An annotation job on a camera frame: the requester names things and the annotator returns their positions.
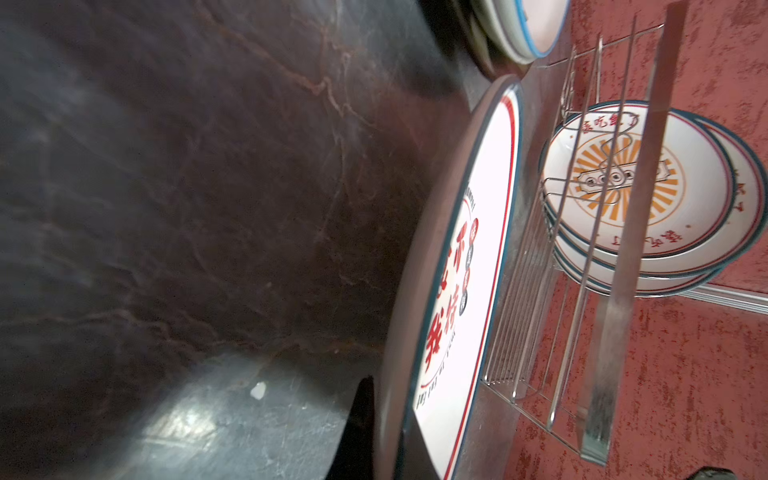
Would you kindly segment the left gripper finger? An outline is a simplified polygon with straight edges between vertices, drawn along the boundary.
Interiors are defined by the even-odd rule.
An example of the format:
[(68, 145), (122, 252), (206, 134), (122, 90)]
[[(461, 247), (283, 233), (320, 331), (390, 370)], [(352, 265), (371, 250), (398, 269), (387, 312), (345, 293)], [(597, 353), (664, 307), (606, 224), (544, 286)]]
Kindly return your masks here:
[(326, 480), (371, 480), (373, 478), (374, 424), (374, 379), (372, 376), (367, 376), (358, 384)]

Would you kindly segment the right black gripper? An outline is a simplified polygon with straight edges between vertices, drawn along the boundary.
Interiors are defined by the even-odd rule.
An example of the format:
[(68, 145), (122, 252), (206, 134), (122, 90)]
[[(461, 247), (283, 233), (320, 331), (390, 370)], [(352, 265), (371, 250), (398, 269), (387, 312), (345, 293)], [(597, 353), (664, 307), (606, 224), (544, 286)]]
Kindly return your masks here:
[(705, 466), (696, 470), (685, 480), (738, 480), (738, 477), (730, 469)]

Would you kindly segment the watermelon blue rim plate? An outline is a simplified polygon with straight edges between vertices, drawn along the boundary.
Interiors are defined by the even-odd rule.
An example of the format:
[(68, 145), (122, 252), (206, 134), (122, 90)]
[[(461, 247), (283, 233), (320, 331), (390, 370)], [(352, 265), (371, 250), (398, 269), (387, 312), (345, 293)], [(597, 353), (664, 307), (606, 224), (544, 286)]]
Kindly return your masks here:
[(523, 65), (550, 54), (570, 7), (569, 0), (474, 0), (470, 4), (495, 46)]

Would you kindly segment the black striped rim plate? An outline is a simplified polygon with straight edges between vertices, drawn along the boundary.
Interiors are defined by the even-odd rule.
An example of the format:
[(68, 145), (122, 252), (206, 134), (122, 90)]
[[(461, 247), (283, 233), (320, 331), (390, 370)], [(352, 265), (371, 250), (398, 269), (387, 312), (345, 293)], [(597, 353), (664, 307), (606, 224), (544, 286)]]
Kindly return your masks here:
[(470, 2), (449, 0), (447, 4), (451, 7), (476, 66), (487, 79), (494, 80), (496, 73), (492, 63), (489, 39), (480, 26)]

